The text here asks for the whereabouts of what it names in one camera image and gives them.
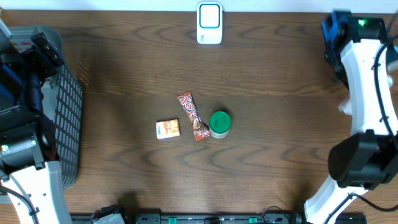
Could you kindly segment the red Top chocolate bar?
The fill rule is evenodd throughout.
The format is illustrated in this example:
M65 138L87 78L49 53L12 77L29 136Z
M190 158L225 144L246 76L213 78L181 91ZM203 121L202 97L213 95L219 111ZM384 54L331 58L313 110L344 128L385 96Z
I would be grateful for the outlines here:
M199 141L209 137L210 130L201 120L200 115L198 114L198 109L193 100L192 92L188 91L183 93L182 95L178 96L177 99L191 121L195 140Z

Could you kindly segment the green lid jar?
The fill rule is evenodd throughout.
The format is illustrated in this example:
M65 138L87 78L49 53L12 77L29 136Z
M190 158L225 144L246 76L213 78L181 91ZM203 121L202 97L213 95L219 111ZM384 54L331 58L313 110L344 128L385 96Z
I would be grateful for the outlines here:
M228 113L224 111L217 111L211 115L209 130L214 138L225 138L228 135L231 126L232 119Z

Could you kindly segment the small orange snack box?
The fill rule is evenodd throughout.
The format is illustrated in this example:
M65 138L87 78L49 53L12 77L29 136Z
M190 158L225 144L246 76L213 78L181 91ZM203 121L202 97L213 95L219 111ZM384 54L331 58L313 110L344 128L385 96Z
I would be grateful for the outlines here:
M168 139L180 136L179 122L177 119L159 121L155 124L157 139Z

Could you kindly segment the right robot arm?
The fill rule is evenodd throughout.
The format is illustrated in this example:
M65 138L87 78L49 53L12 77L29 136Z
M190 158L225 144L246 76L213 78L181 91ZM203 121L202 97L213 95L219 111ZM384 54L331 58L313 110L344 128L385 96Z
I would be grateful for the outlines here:
M396 36L381 18L333 11L322 22L325 59L349 90L349 138L328 156L329 175L292 223L336 223L355 199L397 174L397 115L387 72Z

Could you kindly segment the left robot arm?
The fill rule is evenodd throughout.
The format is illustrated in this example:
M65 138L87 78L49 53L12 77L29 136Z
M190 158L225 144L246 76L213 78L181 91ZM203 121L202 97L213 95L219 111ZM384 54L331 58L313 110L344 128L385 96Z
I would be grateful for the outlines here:
M21 223L71 223L56 149L55 125L44 113L42 86L65 60L43 32L19 51L1 24L1 194Z

